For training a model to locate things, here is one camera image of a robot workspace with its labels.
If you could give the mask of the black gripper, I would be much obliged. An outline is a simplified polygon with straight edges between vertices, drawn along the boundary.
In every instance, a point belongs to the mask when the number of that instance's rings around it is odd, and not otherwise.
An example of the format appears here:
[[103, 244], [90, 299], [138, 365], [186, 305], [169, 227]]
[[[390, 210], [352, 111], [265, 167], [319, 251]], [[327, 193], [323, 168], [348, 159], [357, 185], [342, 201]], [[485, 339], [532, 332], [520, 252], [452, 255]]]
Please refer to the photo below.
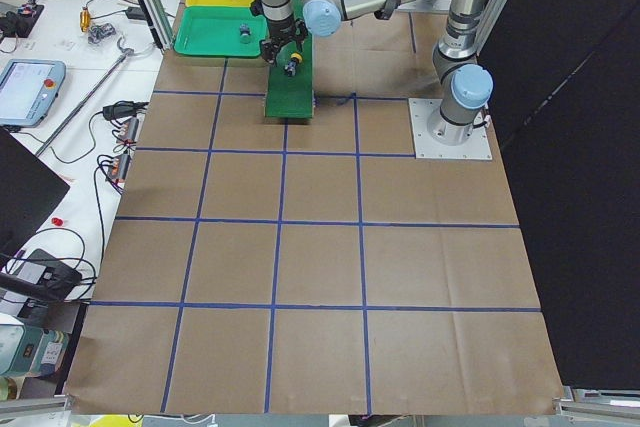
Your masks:
[[267, 22], [269, 36], [260, 41], [260, 55], [270, 65], [277, 64], [277, 56], [289, 43], [294, 42], [301, 50], [306, 39], [304, 21]]

